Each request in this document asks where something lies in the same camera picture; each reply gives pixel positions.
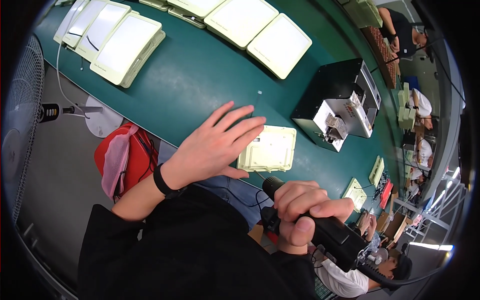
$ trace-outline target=black wristband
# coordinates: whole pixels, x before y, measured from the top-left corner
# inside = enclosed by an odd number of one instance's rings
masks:
[[[165,198],[172,198],[173,196],[179,195],[182,191],[186,189],[186,187],[179,190],[172,190],[170,187],[168,187],[168,185],[163,180],[162,173],[160,172],[160,168],[162,167],[162,165],[163,163],[156,166],[153,170],[153,181],[155,182],[158,190],[165,195]]]

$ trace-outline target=fan grille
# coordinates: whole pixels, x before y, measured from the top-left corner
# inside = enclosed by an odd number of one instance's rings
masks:
[[[18,146],[11,147],[10,157],[18,159],[18,167],[13,170],[10,182],[5,182],[7,197],[12,204],[14,222],[18,218],[25,190],[25,179],[30,154],[41,111],[41,98],[45,78],[43,54],[40,43],[31,36],[13,76],[6,102],[6,122],[2,128],[5,131],[17,130],[20,135]],[[8,141],[4,140],[3,149]]]

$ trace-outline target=black t-shirt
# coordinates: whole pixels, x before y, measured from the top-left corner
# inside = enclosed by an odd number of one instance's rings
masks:
[[[269,255],[247,233],[233,206],[196,186],[162,201],[145,223],[96,204],[78,264],[79,299],[315,298],[309,255]]]
[[[400,51],[397,52],[398,57],[413,56],[417,50],[417,46],[412,40],[412,25],[403,14],[391,9],[388,9],[388,11],[392,17],[393,28],[395,28],[398,42],[400,43]],[[393,41],[394,37],[388,31],[387,27],[385,26],[385,22],[382,28],[380,28],[380,32],[388,39],[389,42]]]

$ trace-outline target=green workbench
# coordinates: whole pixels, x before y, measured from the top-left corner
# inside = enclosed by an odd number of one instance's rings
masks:
[[[373,78],[383,99],[370,139],[349,136],[340,153],[315,145],[290,119],[290,114],[314,72],[324,64],[363,57],[370,69],[377,66],[370,46],[342,8],[332,0],[269,0],[286,13],[313,40],[312,46],[285,80],[208,30],[139,3],[126,2],[140,15],[162,23],[167,37],[153,52],[128,89],[112,85],[89,69],[89,63],[73,51],[62,49],[59,70],[67,78],[127,119],[161,139],[179,146],[214,109],[230,100],[235,107],[255,105],[255,115],[266,116],[267,125],[298,130],[293,167],[274,175],[287,180],[315,180],[331,198],[343,195],[352,177],[370,185],[368,175],[375,158],[386,158],[388,168],[399,145],[395,103],[380,72]],[[54,7],[35,29],[45,60],[55,66],[57,27],[70,7]],[[257,91],[262,91],[256,103]],[[399,181],[396,164],[389,170]],[[258,176],[247,182],[261,187]],[[374,187],[365,192],[372,195]],[[371,198],[364,207],[369,209]]]

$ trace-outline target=blue jeans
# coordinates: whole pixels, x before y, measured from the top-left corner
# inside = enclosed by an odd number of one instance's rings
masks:
[[[158,151],[158,164],[166,162],[176,151],[177,149],[174,146],[162,141]],[[260,220],[260,208],[257,205],[257,200],[262,208],[273,206],[273,201],[268,198],[264,191],[239,179],[221,175],[194,184],[211,191],[235,207],[247,220],[250,230]]]

